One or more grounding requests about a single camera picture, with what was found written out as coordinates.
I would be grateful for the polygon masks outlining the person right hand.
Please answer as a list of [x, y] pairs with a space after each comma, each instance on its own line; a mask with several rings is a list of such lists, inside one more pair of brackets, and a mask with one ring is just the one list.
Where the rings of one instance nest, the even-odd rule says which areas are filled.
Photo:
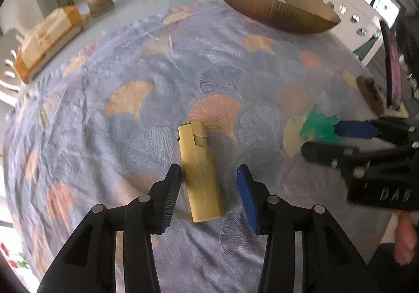
[[418, 245], [418, 233], [410, 221], [408, 212], [400, 212], [397, 216], [397, 227], [394, 233], [394, 260], [399, 265], [408, 265], [415, 257]]

